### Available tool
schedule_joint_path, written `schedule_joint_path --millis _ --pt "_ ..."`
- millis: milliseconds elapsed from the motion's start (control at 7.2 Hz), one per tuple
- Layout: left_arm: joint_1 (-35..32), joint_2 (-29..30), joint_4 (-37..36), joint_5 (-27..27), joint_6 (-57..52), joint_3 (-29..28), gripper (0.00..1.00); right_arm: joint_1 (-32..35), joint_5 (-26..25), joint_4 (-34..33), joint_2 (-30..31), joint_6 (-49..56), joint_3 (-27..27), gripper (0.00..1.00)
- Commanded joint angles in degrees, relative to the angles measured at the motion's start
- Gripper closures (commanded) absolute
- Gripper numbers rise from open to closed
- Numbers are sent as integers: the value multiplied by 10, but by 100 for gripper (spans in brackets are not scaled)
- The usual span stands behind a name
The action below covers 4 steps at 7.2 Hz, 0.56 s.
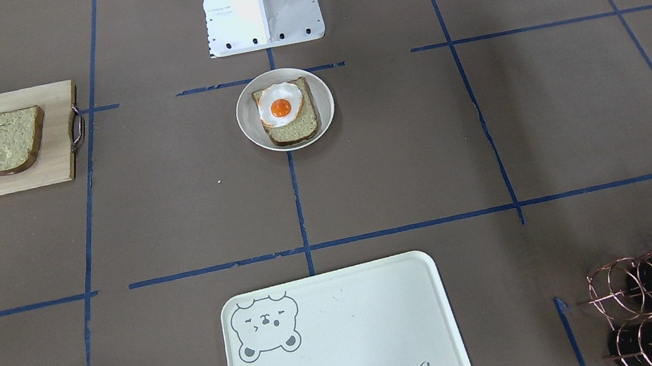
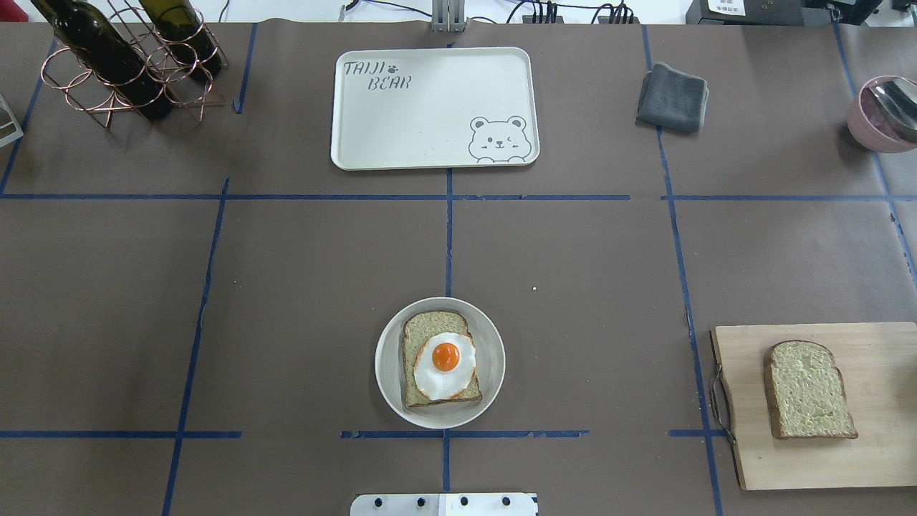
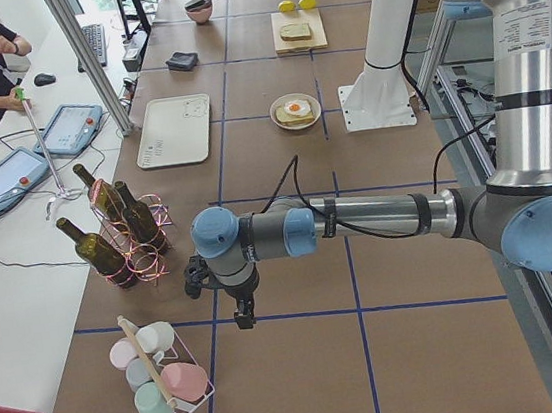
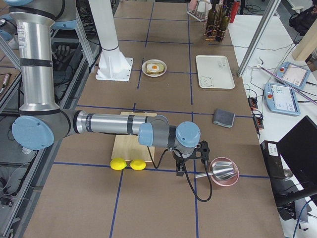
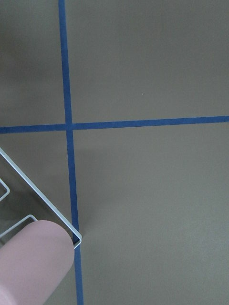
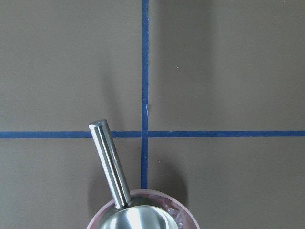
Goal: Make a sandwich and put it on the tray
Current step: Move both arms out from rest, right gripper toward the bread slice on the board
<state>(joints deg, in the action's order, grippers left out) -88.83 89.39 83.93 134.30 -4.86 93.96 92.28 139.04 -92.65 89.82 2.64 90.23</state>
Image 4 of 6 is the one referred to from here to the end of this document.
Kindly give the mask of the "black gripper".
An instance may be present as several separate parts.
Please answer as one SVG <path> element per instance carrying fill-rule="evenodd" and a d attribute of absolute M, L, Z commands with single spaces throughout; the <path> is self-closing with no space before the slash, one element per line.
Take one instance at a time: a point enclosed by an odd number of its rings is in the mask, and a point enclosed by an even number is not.
<path fill-rule="evenodd" d="M 201 161 L 209 161 L 209 145 L 207 141 L 200 141 L 198 145 L 193 149 L 190 154 L 183 154 L 184 161 L 188 160 L 201 160 Z M 185 172 L 185 162 L 176 161 L 176 175 L 178 177 L 182 176 L 182 173 Z"/>

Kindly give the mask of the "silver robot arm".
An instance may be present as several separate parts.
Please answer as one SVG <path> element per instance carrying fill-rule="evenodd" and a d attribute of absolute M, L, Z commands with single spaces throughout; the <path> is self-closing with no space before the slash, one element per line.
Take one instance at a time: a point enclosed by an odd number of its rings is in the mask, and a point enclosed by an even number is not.
<path fill-rule="evenodd" d="M 171 126 L 164 116 L 89 114 L 63 110 L 54 99 L 51 29 L 77 25 L 73 0 L 9 0 L 9 15 L 16 22 L 24 103 L 12 125 L 16 142 L 31 150 L 50 147 L 72 134 L 98 132 L 135 135 L 141 145 L 172 151 L 179 176 L 185 163 L 209 161 L 209 148 L 193 122 Z"/>

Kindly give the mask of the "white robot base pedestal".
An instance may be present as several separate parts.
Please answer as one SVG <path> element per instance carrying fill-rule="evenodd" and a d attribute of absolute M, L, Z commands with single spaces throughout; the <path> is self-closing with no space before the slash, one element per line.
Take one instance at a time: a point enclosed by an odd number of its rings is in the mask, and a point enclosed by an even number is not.
<path fill-rule="evenodd" d="M 119 48 L 110 1 L 90 0 L 89 5 L 102 49 L 96 79 L 129 81 L 133 59 L 126 58 Z"/>

